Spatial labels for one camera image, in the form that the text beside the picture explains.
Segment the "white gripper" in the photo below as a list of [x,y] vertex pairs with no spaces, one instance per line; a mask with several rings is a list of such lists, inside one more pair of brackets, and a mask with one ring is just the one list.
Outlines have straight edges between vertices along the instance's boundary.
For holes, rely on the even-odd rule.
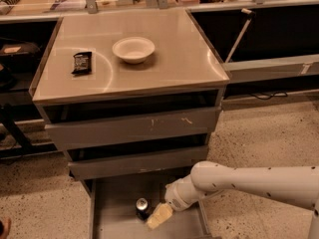
[[183,211],[199,200],[220,193],[220,190],[206,192],[196,188],[189,175],[168,184],[165,188],[164,200],[166,203],[160,203],[147,220],[147,225],[152,230],[168,221],[172,217],[173,211]]

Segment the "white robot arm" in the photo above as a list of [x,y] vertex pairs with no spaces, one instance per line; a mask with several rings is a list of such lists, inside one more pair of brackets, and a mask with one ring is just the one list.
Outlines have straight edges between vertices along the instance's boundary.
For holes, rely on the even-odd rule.
[[159,227],[176,211],[221,190],[237,190],[313,212],[308,239],[319,239],[319,167],[228,167],[211,161],[194,165],[190,174],[165,187],[164,202],[148,218]]

